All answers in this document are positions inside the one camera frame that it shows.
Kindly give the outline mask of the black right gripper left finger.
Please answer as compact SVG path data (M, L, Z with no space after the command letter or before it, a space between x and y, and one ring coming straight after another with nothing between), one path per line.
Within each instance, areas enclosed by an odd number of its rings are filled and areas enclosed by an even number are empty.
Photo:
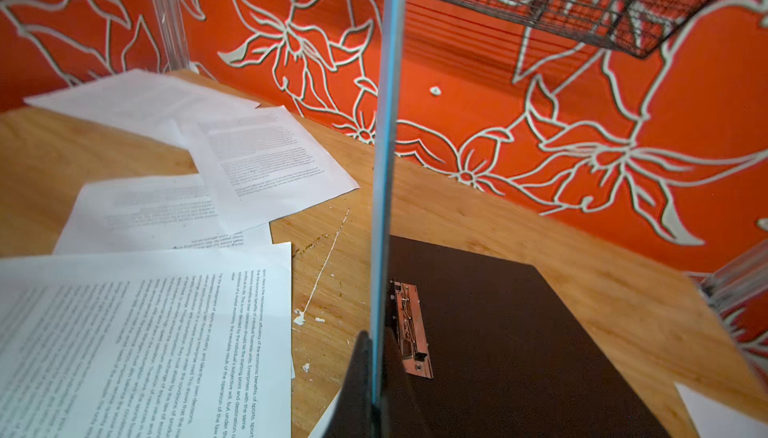
M367 331L361 331L323 437L372 436L371 365L371 339Z

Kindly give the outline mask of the blue folder black inside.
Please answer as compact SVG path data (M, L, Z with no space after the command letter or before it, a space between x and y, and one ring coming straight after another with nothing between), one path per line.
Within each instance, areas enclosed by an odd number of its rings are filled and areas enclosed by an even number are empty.
M432 437L666 431L538 270L390 233L405 0L385 0L371 249L372 436L382 437L391 282L418 287L433 379L409 375Z

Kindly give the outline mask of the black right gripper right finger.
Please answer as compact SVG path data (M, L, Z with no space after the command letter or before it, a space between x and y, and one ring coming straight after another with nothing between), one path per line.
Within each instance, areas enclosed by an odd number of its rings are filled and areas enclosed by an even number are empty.
M384 331L383 376L380 405L382 437L432 437L403 366L391 329Z

